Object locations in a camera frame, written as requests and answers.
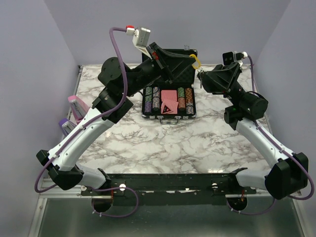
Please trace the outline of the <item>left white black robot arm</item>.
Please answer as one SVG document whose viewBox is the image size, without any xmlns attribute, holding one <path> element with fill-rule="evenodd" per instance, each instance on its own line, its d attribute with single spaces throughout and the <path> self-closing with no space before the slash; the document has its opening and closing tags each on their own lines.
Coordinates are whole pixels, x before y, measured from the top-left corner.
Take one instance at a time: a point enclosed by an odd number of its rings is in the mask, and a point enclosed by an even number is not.
<svg viewBox="0 0 316 237">
<path fill-rule="evenodd" d="M 54 184 L 63 190 L 76 185 L 92 187 L 99 194 L 109 191 L 106 173 L 77 164 L 87 148 L 106 130 L 118 123 L 133 107 L 129 97 L 162 79 L 172 83 L 192 70 L 194 57 L 170 52 L 155 42 L 146 47 L 148 58 L 137 67 L 129 68 L 119 57 L 107 59 L 98 75 L 104 89 L 93 101 L 80 123 L 58 145 L 36 157 L 48 171 Z"/>
</svg>

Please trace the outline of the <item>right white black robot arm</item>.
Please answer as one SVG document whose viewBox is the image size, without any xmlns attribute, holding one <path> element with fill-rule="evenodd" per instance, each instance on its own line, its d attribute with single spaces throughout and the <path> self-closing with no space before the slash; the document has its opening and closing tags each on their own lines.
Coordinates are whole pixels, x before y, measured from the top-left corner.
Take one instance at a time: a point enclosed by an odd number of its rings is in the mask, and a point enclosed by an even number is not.
<svg viewBox="0 0 316 237">
<path fill-rule="evenodd" d="M 201 87 L 208 93 L 223 95 L 232 105 L 224 112 L 224 120 L 233 130 L 244 136 L 263 156 L 270 170 L 267 172 L 241 169 L 227 181 L 234 194 L 245 187 L 266 190 L 275 199 L 291 197 L 311 183 L 309 160 L 304 153 L 295 153 L 266 130 L 258 119 L 264 116 L 268 101 L 255 91 L 246 91 L 238 82 L 241 65 L 217 65 L 212 71 L 200 72 Z"/>
</svg>

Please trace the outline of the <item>yellow key tag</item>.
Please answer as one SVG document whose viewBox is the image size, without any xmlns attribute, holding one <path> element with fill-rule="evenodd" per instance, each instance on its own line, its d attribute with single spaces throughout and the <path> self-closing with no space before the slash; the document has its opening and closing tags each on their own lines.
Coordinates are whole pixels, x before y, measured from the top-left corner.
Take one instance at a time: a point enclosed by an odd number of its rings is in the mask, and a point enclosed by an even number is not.
<svg viewBox="0 0 316 237">
<path fill-rule="evenodd" d="M 200 67 L 201 67 L 201 62 L 200 60 L 197 58 L 197 56 L 195 54 L 190 54 L 189 55 L 190 57 L 194 58 L 194 63 L 192 63 L 192 67 L 195 69 L 195 70 L 198 70 Z"/>
</svg>

